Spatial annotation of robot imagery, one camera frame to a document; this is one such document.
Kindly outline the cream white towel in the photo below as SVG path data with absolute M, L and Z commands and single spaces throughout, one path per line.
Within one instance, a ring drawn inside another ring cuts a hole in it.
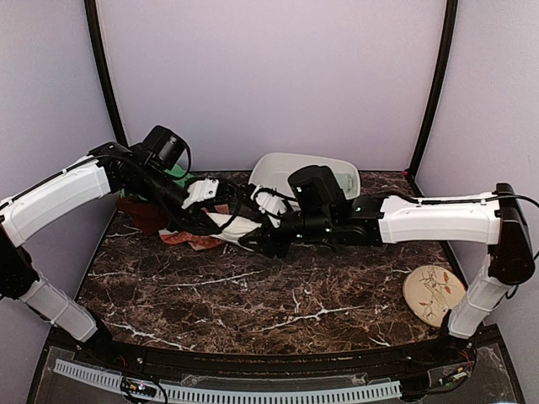
M 232 218 L 232 215 L 208 212 L 207 215 L 218 225 L 225 225 L 229 219 Z M 239 245 L 239 239 L 251 231 L 261 227 L 260 223 L 252 221 L 248 218 L 241 216 L 236 216 L 232 223 L 229 224 L 221 233 L 212 234 L 211 237 L 224 242 L 229 242 L 235 245 Z

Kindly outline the white plastic basin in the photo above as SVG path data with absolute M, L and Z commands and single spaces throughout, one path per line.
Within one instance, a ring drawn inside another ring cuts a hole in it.
M 275 189 L 281 194 L 293 197 L 288 177 L 298 169 L 311 165 L 327 166 L 334 174 L 349 173 L 354 175 L 356 190 L 354 193 L 344 193 L 344 195 L 346 199 L 354 199 L 360 195 L 360 174 L 357 167 L 351 162 L 295 153 L 272 152 L 264 155 L 256 163 L 248 182 Z

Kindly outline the mint green panda towel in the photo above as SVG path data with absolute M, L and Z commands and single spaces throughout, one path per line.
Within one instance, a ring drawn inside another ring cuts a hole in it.
M 354 193 L 356 190 L 355 176 L 349 173 L 336 173 L 334 174 L 339 187 L 346 193 Z

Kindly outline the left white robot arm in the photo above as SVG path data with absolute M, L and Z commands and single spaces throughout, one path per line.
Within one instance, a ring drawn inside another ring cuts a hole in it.
M 32 265 L 24 244 L 69 212 L 121 190 L 159 205 L 172 227 L 199 235 L 220 231 L 195 204 L 216 196 L 216 179 L 192 179 L 185 187 L 170 170 L 187 144 L 162 126 L 133 146 L 109 142 L 72 165 L 1 203 L 1 295 L 20 300 L 50 324 L 86 343 L 87 355 L 101 367 L 119 359 L 118 347 L 105 336 L 84 307 L 52 285 Z

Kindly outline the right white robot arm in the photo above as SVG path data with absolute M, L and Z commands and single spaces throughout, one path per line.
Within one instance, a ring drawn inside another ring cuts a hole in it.
M 315 184 L 292 188 L 300 209 L 279 214 L 278 226 L 263 224 L 240 237 L 243 247 L 283 258 L 293 243 L 330 247 L 380 246 L 411 241 L 461 241 L 487 245 L 483 266 L 465 296 L 442 322 L 446 332 L 430 346 L 430 358 L 449 364 L 511 287 L 535 272 L 528 226 L 507 183 L 493 193 L 457 199 L 409 198 L 401 194 L 346 199 L 342 189 Z

